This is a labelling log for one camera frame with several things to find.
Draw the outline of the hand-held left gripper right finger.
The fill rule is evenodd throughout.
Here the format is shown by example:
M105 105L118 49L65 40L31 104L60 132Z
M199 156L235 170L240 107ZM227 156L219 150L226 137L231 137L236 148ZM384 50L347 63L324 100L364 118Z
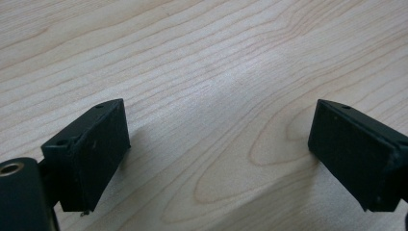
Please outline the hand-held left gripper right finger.
M309 150L372 212L408 202L408 137L350 106L320 99Z

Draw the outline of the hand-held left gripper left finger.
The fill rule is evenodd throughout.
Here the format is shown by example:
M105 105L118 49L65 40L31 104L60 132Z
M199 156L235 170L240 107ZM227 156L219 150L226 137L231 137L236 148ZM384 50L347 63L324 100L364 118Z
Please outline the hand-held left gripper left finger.
M66 212L93 211L131 147L121 98L98 104L41 146Z

